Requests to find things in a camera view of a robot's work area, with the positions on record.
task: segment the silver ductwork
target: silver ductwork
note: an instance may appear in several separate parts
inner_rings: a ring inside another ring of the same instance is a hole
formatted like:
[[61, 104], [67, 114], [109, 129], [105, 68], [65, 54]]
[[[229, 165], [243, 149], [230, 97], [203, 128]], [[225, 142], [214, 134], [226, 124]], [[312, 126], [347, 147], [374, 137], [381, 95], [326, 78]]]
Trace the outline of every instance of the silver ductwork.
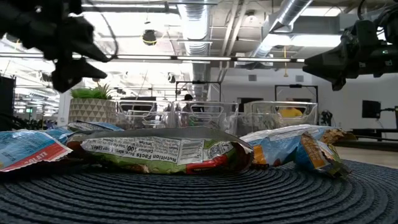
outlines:
[[278, 12], [267, 16], [262, 27], [262, 42], [251, 54], [251, 57], [265, 57], [273, 48], [267, 43], [270, 32], [291, 32], [293, 23], [301, 13], [311, 4], [312, 0], [285, 0]]
[[[185, 49], [188, 55], [205, 56], [209, 54], [210, 46], [204, 42], [194, 42], [207, 38], [209, 29], [210, 8], [207, 5], [179, 4], [178, 10], [181, 15], [184, 39], [192, 40], [186, 42]], [[192, 63], [192, 81], [210, 81], [209, 63]], [[206, 100], [208, 85], [192, 85], [193, 97], [196, 100]]]

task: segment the white planter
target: white planter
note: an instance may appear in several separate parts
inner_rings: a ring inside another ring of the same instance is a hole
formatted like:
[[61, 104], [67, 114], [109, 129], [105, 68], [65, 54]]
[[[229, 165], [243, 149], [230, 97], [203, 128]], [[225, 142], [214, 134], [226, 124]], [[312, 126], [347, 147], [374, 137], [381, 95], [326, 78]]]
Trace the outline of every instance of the white planter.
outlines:
[[100, 99], [71, 99], [68, 122], [78, 120], [116, 124], [116, 103]]

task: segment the clear plastic bin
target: clear plastic bin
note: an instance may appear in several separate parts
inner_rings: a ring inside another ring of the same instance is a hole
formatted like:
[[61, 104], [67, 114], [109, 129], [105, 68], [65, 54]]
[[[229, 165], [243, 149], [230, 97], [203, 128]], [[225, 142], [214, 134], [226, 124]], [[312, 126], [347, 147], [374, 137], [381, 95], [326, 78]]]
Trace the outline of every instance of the clear plastic bin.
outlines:
[[174, 109], [169, 101], [115, 100], [118, 103], [120, 128], [153, 129], [173, 128]]
[[[318, 119], [316, 103], [253, 101], [246, 103], [244, 108], [246, 121], [252, 120], [253, 132], [298, 124], [317, 124]], [[282, 117], [280, 111], [289, 108], [300, 110], [302, 115], [293, 118]]]
[[175, 101], [177, 127], [206, 126], [236, 135], [237, 103]]

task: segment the floor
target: floor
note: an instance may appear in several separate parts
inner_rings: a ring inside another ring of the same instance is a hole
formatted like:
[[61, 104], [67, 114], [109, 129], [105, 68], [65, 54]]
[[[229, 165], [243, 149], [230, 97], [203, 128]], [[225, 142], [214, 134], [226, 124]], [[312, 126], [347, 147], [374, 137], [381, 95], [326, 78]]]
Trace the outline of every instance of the floor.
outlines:
[[398, 169], [398, 152], [336, 147], [342, 159], [365, 162]]

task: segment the potted plant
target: potted plant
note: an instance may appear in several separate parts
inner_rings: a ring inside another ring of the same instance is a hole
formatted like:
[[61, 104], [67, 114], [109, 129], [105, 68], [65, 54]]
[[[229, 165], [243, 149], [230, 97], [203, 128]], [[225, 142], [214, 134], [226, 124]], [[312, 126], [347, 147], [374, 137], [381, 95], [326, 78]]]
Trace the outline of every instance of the potted plant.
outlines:
[[71, 91], [69, 122], [89, 121], [116, 124], [116, 103], [110, 101], [109, 85]]

